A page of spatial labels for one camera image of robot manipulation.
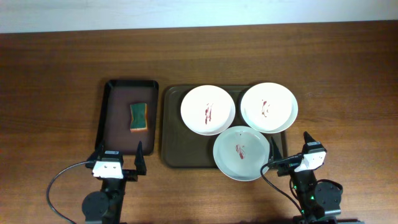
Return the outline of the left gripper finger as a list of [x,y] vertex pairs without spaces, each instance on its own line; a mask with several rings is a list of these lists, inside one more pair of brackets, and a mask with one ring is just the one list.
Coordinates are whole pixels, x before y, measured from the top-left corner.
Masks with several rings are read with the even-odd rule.
[[143,150],[142,150],[142,142],[139,141],[136,151],[136,157],[134,160],[134,165],[136,166],[137,175],[146,175],[147,167],[144,160]]
[[103,152],[104,140],[102,140],[96,147],[94,152],[87,158],[87,161],[97,161],[100,154]]

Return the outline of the white plate front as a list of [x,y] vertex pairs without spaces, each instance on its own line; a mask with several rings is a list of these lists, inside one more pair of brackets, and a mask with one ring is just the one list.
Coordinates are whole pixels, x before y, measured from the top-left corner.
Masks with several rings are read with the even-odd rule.
[[268,163],[270,149],[262,133],[247,126],[235,126],[216,138],[213,158],[224,175],[249,182],[261,177],[261,167]]

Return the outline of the white plate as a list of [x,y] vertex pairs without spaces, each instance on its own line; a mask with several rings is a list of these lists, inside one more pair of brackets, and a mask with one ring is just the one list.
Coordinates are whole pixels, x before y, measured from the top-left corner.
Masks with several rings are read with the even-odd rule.
[[190,90],[183,98],[180,114],[184,124],[194,133],[212,136],[228,129],[236,115],[231,95],[214,85]]
[[216,138],[213,158],[224,175],[249,182],[261,177],[261,167],[268,163],[270,149],[262,133],[247,126],[235,126]]
[[278,83],[260,83],[242,96],[240,112],[244,122],[265,134],[285,131],[295,122],[299,106],[294,94]]

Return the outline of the green orange sponge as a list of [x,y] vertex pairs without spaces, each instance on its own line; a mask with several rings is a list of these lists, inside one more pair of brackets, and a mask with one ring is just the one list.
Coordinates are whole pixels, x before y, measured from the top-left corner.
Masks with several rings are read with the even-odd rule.
[[147,104],[136,103],[130,105],[131,110],[131,124],[130,131],[139,132],[148,130],[148,119],[147,119]]

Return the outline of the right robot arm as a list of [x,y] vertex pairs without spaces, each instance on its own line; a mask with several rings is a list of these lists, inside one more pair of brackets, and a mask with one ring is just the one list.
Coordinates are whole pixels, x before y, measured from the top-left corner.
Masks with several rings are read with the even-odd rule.
[[336,223],[341,213],[340,203],[343,186],[328,179],[317,179],[314,171],[324,164],[326,149],[308,132],[303,133],[304,145],[296,155],[272,159],[263,165],[276,168],[279,177],[288,175],[292,196],[272,186],[298,208],[300,215],[293,217],[294,223]]

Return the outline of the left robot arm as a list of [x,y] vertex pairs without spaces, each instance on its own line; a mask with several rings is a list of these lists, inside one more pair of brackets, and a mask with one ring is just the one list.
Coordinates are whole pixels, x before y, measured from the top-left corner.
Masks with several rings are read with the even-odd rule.
[[82,202],[85,223],[120,223],[125,188],[128,182],[137,182],[140,175],[146,175],[142,143],[137,145],[135,169],[123,169],[124,159],[119,151],[107,151],[104,144],[87,159],[87,168],[93,177],[102,181],[99,191],[88,194]]

